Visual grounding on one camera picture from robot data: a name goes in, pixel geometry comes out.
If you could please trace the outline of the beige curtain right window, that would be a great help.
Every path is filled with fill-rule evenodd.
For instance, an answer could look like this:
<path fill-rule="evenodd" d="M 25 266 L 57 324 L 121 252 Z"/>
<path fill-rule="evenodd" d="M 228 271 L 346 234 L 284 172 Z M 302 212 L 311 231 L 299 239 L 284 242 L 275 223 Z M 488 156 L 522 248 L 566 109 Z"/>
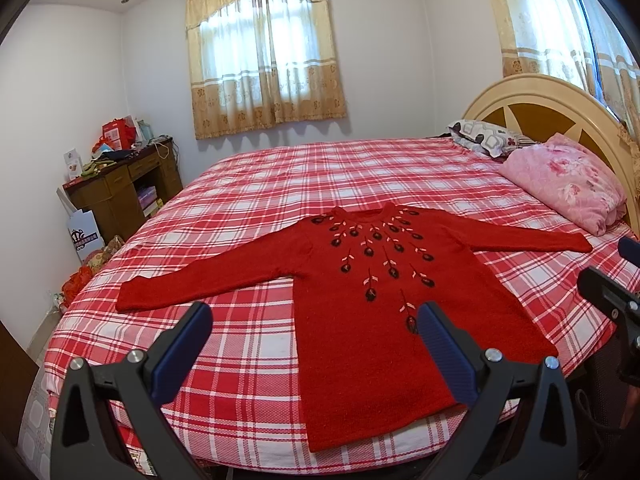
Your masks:
<path fill-rule="evenodd" d="M 598 0 L 490 0 L 504 76 L 543 74 L 593 96 L 639 139 L 639 63 Z"/>

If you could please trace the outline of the brown wooden desk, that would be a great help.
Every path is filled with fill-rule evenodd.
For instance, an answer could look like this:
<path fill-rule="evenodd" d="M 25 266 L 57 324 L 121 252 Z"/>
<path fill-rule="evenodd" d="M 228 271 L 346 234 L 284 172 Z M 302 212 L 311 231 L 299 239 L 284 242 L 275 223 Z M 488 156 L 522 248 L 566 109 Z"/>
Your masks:
<path fill-rule="evenodd" d="M 166 205 L 182 189 L 178 152 L 170 136 L 138 151 L 131 162 L 111 166 L 92 178 L 79 177 L 63 188 L 74 206 L 91 210 L 106 242 L 119 235 L 128 240 L 148 220 L 139 194 L 155 188 Z"/>

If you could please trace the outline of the pink floral pillow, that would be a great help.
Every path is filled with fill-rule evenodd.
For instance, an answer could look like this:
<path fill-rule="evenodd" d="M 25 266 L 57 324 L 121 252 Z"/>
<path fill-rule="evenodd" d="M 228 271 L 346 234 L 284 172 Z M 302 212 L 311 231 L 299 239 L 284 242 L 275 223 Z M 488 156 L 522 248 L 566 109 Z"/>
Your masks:
<path fill-rule="evenodd" d="M 499 174 L 594 236 L 627 213 L 627 194 L 614 172 L 561 133 L 514 151 Z"/>

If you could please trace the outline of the beige curtain centre window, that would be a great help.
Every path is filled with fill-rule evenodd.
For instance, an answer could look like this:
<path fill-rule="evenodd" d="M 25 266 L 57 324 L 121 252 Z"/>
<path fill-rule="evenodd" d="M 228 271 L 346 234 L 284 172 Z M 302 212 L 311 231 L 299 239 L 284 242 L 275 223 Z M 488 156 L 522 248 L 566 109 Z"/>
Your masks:
<path fill-rule="evenodd" d="M 186 0 L 198 140 L 341 119 L 329 0 Z"/>

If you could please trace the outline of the clothes pile on desk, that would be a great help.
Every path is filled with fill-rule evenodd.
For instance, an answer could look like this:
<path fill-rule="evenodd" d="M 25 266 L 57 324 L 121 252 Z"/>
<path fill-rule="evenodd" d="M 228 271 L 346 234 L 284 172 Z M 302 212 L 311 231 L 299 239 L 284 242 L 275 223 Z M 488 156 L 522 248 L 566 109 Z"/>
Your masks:
<path fill-rule="evenodd" d="M 108 167 L 120 164 L 121 162 L 131 162 L 138 152 L 135 150 L 119 150 L 101 152 L 96 159 L 82 167 L 83 178 L 92 178 Z"/>

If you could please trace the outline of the red white plaid bedsheet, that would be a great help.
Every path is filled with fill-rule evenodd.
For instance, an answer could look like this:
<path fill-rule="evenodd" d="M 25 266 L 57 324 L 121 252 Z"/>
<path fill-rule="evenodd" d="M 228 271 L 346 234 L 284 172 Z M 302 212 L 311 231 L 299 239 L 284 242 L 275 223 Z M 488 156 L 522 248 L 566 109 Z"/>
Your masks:
<path fill-rule="evenodd" d="M 148 348 L 189 304 L 214 324 L 164 413 L 203 462 L 285 474 L 398 464 L 462 413 L 416 332 L 434 301 L 483 348 L 571 372 L 612 335 L 579 297 L 596 266 L 629 288 L 618 224 L 593 236 L 448 139 L 274 148 L 218 162 L 82 290 L 44 360 Z"/>

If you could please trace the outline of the red items on floor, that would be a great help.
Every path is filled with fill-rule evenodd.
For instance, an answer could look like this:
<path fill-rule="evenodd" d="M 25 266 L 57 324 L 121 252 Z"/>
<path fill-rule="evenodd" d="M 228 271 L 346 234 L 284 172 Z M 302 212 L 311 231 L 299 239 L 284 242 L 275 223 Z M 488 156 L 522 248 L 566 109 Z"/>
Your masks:
<path fill-rule="evenodd" d="M 54 295 L 55 307 L 64 313 L 92 278 L 119 252 L 124 244 L 124 240 L 116 235 L 105 247 L 93 252 L 62 285 L 61 291 Z"/>

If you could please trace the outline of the white card on desk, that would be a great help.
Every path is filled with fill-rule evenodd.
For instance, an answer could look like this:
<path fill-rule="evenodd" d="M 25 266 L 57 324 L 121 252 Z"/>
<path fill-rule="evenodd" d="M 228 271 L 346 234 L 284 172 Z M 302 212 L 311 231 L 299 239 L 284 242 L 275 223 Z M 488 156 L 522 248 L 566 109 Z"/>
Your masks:
<path fill-rule="evenodd" d="M 66 166 L 67 180 L 73 181 L 80 177 L 84 171 L 84 165 L 76 148 L 65 152 L 63 158 Z"/>

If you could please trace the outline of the grey patterned pillow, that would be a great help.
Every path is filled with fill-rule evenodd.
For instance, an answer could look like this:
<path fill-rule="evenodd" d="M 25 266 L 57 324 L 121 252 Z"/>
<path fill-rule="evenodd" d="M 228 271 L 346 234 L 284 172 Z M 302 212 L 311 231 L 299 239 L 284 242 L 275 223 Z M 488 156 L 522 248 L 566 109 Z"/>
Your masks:
<path fill-rule="evenodd" d="M 448 132 L 462 148 L 493 159 L 505 159 L 519 148 L 536 144 L 524 134 L 478 120 L 457 120 L 448 125 Z"/>

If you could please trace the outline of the cream wooden headboard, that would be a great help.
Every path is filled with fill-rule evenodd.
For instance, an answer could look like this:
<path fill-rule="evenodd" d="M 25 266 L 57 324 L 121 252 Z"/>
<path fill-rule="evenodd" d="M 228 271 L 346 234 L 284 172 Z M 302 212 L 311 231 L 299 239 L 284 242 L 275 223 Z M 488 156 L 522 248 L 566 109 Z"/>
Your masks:
<path fill-rule="evenodd" d="M 503 78 L 466 109 L 465 119 L 494 122 L 544 142 L 562 133 L 592 151 L 610 168 L 627 196 L 625 222 L 639 232 L 639 185 L 634 163 L 636 141 L 593 96 L 566 81 L 541 74 Z"/>

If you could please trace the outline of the beige curtain window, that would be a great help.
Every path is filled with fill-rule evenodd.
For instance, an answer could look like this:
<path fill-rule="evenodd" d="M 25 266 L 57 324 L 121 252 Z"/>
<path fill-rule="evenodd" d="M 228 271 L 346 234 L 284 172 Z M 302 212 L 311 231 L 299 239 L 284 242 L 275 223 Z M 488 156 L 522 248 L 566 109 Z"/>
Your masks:
<path fill-rule="evenodd" d="M 341 119 L 329 0 L 186 0 L 198 140 Z"/>
<path fill-rule="evenodd" d="M 543 74 L 593 96 L 639 139 L 639 63 L 598 0 L 490 0 L 504 76 Z"/>

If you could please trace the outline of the white paper shopping bag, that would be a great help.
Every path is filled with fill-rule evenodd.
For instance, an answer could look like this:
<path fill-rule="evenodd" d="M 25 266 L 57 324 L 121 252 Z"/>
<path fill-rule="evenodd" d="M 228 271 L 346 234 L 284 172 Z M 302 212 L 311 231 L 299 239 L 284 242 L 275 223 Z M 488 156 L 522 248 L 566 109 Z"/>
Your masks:
<path fill-rule="evenodd" d="M 66 229 L 75 252 L 80 262 L 85 264 L 105 247 L 96 219 L 91 210 L 84 211 L 74 206 L 62 186 L 58 187 L 56 195 L 67 212 Z"/>

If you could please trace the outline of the red knitted embroidered sweater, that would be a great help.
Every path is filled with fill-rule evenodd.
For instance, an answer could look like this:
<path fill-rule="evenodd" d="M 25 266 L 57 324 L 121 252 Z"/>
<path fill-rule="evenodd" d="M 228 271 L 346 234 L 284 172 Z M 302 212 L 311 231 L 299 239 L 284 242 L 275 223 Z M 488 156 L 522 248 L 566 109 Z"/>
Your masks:
<path fill-rule="evenodd" d="M 312 452 L 404 428 L 454 405 L 418 334 L 434 302 L 481 347 L 537 364 L 556 348 L 480 252 L 589 252 L 548 232 L 388 204 L 335 208 L 183 269 L 122 284 L 120 312 L 293 282 L 298 391 Z"/>

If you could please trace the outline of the red gift box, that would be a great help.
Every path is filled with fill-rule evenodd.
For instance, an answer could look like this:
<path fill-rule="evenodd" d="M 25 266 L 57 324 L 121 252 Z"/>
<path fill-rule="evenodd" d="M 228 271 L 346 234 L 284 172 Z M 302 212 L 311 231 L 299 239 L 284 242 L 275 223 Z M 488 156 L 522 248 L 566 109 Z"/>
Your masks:
<path fill-rule="evenodd" d="M 93 145 L 92 151 L 96 153 L 103 145 L 113 151 L 130 150 L 136 142 L 136 128 L 126 118 L 116 118 L 102 126 L 98 142 Z"/>

